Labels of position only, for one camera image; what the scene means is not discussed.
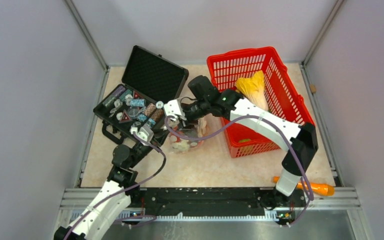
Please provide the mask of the napa cabbage toy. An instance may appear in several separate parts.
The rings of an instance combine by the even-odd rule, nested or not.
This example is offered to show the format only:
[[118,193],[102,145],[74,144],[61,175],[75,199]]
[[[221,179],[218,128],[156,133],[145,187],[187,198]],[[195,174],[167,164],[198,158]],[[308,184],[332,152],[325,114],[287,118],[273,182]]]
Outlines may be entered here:
[[269,110],[265,97],[265,75],[262,70],[256,71],[251,77],[238,78],[235,87],[255,106],[265,111]]

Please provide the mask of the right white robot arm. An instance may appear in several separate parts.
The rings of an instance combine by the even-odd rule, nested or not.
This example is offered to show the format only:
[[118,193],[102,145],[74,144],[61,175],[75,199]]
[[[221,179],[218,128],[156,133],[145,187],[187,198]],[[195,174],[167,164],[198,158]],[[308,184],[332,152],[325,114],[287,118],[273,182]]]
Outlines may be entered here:
[[287,206],[294,198],[293,191],[298,184],[311,199],[314,192],[306,175],[316,152],[319,149],[316,127],[310,122],[298,124],[282,119],[252,103],[243,94],[233,89],[219,91],[208,77],[199,75],[188,88],[195,99],[182,103],[180,98],[165,105],[167,117],[179,121],[179,128],[190,126],[194,121],[213,115],[228,120],[215,136],[233,124],[242,125],[269,139],[286,152],[281,165],[281,174],[275,184],[273,200],[279,206]]

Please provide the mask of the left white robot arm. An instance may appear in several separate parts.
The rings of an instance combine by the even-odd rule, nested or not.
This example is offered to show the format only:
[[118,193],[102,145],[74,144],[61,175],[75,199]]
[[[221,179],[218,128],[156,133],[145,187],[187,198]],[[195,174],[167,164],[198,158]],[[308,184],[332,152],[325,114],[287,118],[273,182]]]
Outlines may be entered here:
[[60,226],[54,233],[55,240],[101,240],[118,215],[127,207],[134,207],[140,202],[140,193],[135,190],[140,185],[158,175],[167,163],[163,150],[151,143],[151,137],[134,131],[134,138],[139,146],[150,147],[163,157],[162,164],[151,176],[135,182],[136,171],[113,165],[109,179],[101,187],[95,198],[84,209],[79,217],[67,227]]

